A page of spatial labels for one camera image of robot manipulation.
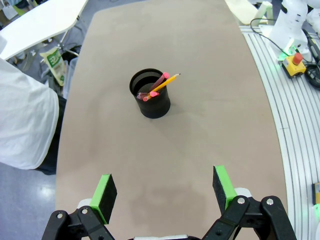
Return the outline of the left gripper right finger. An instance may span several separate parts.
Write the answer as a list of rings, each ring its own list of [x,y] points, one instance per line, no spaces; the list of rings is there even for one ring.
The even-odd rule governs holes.
[[[243,228],[253,229],[260,240],[295,240],[297,237],[280,198],[261,201],[236,193],[225,166],[213,167],[212,187],[221,217],[203,240],[234,240]]]

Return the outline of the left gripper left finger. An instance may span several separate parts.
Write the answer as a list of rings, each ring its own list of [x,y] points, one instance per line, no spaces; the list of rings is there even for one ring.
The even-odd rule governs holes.
[[[43,233],[45,240],[113,240],[106,228],[117,197],[117,188],[111,174],[103,174],[89,204],[74,212],[56,210],[47,222]]]

